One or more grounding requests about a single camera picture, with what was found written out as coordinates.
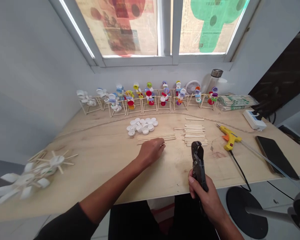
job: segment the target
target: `yellow glue gun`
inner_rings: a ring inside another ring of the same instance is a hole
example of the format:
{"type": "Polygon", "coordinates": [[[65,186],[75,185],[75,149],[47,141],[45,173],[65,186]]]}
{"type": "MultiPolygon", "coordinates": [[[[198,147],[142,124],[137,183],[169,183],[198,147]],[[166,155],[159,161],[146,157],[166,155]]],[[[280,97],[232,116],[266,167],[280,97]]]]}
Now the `yellow glue gun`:
{"type": "Polygon", "coordinates": [[[228,141],[227,145],[224,145],[224,149],[227,151],[230,151],[233,149],[234,142],[241,142],[242,138],[238,137],[234,134],[234,132],[230,131],[225,126],[221,126],[217,124],[217,126],[220,128],[220,130],[226,134],[226,136],[222,136],[225,140],[228,141]]]}

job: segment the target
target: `black pants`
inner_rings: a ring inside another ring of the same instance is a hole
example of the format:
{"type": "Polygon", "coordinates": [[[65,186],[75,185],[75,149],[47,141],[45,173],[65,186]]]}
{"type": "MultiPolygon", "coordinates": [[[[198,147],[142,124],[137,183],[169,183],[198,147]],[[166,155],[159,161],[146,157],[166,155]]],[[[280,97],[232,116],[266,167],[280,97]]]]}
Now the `black pants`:
{"type": "Polygon", "coordinates": [[[219,239],[207,217],[190,194],[175,196],[173,226],[169,235],[159,230],[147,201],[115,205],[110,212],[109,240],[114,239],[219,239]]]}

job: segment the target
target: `black sleeve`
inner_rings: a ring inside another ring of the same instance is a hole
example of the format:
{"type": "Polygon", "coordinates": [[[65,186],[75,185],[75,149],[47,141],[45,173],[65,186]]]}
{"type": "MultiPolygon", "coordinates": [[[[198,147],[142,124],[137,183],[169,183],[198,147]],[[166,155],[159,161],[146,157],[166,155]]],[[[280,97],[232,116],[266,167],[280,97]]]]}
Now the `black sleeve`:
{"type": "Polygon", "coordinates": [[[79,203],[67,212],[53,219],[45,225],[35,240],[45,239],[82,239],[88,240],[96,231],[98,225],[93,224],[81,209],[79,203]]]}

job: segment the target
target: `window glass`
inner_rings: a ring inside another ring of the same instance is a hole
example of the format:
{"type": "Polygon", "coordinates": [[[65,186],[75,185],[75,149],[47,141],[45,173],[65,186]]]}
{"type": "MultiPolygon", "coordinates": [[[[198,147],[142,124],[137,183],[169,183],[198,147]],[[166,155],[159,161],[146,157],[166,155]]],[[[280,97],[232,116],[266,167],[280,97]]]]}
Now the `window glass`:
{"type": "Polygon", "coordinates": [[[156,0],[76,0],[103,57],[157,55],[156,0]]]}
{"type": "Polygon", "coordinates": [[[179,53],[225,53],[249,0],[183,0],[179,53]]]}

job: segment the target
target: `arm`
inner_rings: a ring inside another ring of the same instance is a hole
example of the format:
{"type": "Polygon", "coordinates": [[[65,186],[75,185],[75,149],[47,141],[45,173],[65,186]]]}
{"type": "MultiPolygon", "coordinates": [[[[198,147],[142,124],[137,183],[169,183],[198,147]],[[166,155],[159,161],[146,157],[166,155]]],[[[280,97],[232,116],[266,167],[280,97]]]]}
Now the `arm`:
{"type": "Polygon", "coordinates": [[[80,202],[93,223],[99,224],[126,187],[161,156],[165,148],[163,143],[163,138],[143,143],[139,155],[131,163],[80,202]]]}
{"type": "Polygon", "coordinates": [[[49,222],[35,239],[90,239],[126,187],[158,160],[165,148],[163,143],[163,138],[143,143],[139,155],[131,163],[81,202],[49,222]]]}
{"type": "Polygon", "coordinates": [[[207,214],[210,222],[216,228],[221,240],[243,240],[243,236],[231,221],[229,215],[224,209],[220,198],[217,193],[217,189],[214,186],[212,179],[206,175],[206,182],[209,188],[208,192],[205,192],[201,185],[192,177],[193,170],[191,169],[188,175],[189,190],[191,197],[195,199],[195,193],[199,196],[203,209],[207,214]]]}

